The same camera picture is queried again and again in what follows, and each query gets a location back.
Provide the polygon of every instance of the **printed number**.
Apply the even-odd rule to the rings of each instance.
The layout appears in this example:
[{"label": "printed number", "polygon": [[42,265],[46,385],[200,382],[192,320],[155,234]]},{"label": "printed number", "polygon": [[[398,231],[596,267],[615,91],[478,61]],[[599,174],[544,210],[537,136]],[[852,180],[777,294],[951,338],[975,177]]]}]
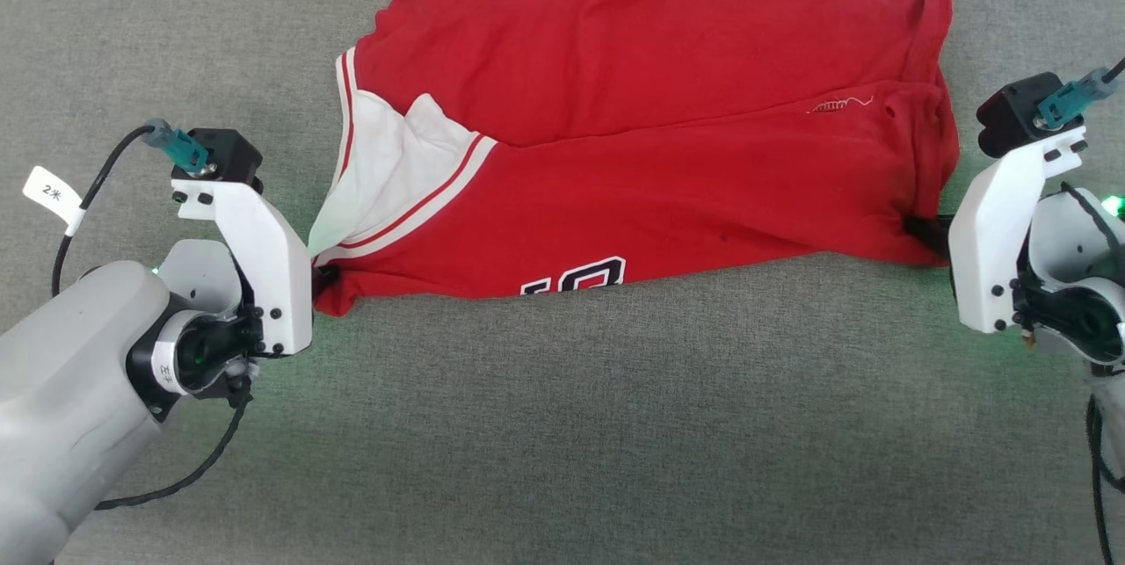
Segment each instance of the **printed number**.
[{"label": "printed number", "polygon": [[[623,282],[624,278],[626,261],[623,258],[606,258],[592,264],[584,264],[564,272],[562,277],[559,277],[559,292],[577,290],[583,284],[587,284],[591,280],[594,284],[587,285],[586,288],[615,286]],[[539,293],[547,293],[550,289],[551,278],[548,277],[547,279],[524,284],[520,287],[520,294],[538,295]]]}]

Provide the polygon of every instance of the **white label tag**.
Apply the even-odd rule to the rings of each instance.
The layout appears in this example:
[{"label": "white label tag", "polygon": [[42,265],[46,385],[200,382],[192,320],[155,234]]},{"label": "white label tag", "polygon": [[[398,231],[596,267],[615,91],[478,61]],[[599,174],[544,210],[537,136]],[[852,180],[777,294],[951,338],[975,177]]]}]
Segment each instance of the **white label tag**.
[{"label": "white label tag", "polygon": [[80,218],[79,206],[82,204],[82,198],[60,177],[39,165],[36,165],[32,170],[32,176],[27,177],[24,196],[52,209],[55,215],[66,221],[68,225],[73,225],[75,219]]}]

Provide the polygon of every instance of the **embroidered logo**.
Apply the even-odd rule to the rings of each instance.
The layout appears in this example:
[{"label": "embroidered logo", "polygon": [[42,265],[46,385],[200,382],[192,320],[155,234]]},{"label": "embroidered logo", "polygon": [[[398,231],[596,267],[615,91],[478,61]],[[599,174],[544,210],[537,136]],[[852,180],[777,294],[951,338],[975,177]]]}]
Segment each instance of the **embroidered logo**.
[{"label": "embroidered logo", "polygon": [[816,108],[809,110],[808,114],[811,115],[812,113],[836,113],[837,110],[844,110],[845,108],[847,108],[848,104],[852,104],[852,101],[855,101],[860,106],[867,106],[872,101],[875,101],[875,97],[872,96],[870,99],[867,99],[867,101],[861,100],[857,97],[848,97],[847,99],[834,99],[831,101],[822,101],[818,104]]}]

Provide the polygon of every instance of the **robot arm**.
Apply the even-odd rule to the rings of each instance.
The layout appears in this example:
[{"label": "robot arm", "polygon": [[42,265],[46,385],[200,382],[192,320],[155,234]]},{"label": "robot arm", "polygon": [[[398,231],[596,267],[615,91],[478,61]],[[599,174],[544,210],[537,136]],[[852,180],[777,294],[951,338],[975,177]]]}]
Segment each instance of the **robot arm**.
[{"label": "robot arm", "polygon": [[178,400],[248,392],[262,359],[312,340],[310,261],[261,197],[261,155],[234,131],[169,141],[186,150],[180,217],[214,221],[226,244],[102,266],[0,335],[0,565],[51,562]]},{"label": "robot arm", "polygon": [[[976,113],[981,150],[998,161],[972,181],[947,228],[940,219],[908,226],[948,255],[963,324],[986,334],[1018,325],[1028,346],[1089,362],[1087,436],[1108,563],[1101,482],[1125,492],[1112,475],[1125,467],[1125,223],[1119,199],[1104,207],[1065,182],[1056,194],[1043,190],[1047,179],[1081,165],[1081,113],[1113,95],[1123,70],[1125,60],[1065,86],[1043,73],[1001,89]],[[1102,460],[1102,424],[1116,461]]]}]

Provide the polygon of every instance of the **green indicator light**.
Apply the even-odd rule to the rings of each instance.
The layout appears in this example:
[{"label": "green indicator light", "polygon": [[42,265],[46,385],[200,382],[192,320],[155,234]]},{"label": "green indicator light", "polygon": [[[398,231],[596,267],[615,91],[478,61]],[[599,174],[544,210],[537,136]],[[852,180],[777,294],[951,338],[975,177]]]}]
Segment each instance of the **green indicator light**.
[{"label": "green indicator light", "polygon": [[1122,208],[1125,207],[1125,198],[1110,196],[1101,201],[1101,206],[1114,216],[1120,216]]}]

